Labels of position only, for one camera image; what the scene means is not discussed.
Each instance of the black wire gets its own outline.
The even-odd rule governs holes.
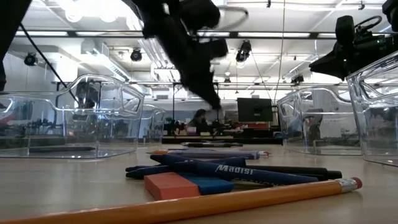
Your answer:
[[[27,39],[29,40],[29,42],[32,44],[32,46],[34,47],[34,49],[36,49],[37,53],[40,54],[40,56],[44,59],[45,63],[50,67],[51,71],[54,73],[54,75],[60,80],[60,83],[67,88],[67,84],[65,82],[62,81],[60,75],[57,73],[57,71],[54,69],[54,67],[52,66],[52,64],[49,62],[49,60],[44,56],[43,52],[37,47],[37,45],[35,44],[35,42],[32,40],[32,38],[30,37],[29,33],[26,31],[24,25],[20,24],[20,27],[22,29],[22,31],[25,33]],[[75,95],[72,93],[71,90],[69,90],[69,93],[71,94],[72,98],[79,104],[79,101],[76,99]]]

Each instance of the spotlight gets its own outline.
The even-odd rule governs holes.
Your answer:
[[[65,17],[69,22],[79,22],[83,16],[78,11],[65,11]]]
[[[100,19],[104,22],[114,22],[118,19],[116,16],[103,14],[101,15]]]
[[[250,56],[251,44],[250,41],[244,40],[241,47],[236,54],[236,62],[244,62]]]
[[[142,60],[142,54],[141,54],[141,49],[135,48],[132,50],[132,53],[130,55],[130,58],[133,62],[139,62]]]
[[[36,66],[37,65],[37,58],[35,53],[28,53],[27,56],[25,57],[24,63],[27,66]]]

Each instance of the eraser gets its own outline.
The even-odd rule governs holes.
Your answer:
[[[362,188],[362,181],[361,181],[359,178],[357,178],[357,177],[352,177],[352,179],[355,180],[356,185],[357,185],[357,189]]]
[[[146,175],[144,183],[145,188],[155,200],[200,196],[199,188],[196,184],[174,172]]]
[[[202,177],[191,173],[178,173],[178,175],[196,184],[201,195],[228,193],[234,189],[234,184],[217,177]]]

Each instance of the plastic container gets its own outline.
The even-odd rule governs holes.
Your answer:
[[[332,88],[314,86],[278,101],[284,148],[321,155],[361,155],[353,107]]]
[[[398,53],[347,77],[364,159],[398,166]]]
[[[0,157],[100,158],[137,149],[144,96],[117,79],[78,77],[56,92],[0,95]]]
[[[160,146],[166,111],[154,105],[144,104],[139,132],[140,146]]]

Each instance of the wooden table surface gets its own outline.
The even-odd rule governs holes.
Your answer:
[[[365,162],[360,156],[312,156],[289,152],[278,145],[252,145],[241,150],[254,149],[272,154],[269,158],[249,161],[249,164],[326,167],[342,171],[344,177],[359,177],[363,188],[337,196],[175,223],[398,222],[398,168]],[[146,150],[92,161],[0,159],[0,220],[151,201],[143,181],[124,176],[126,167],[156,164],[149,159]]]

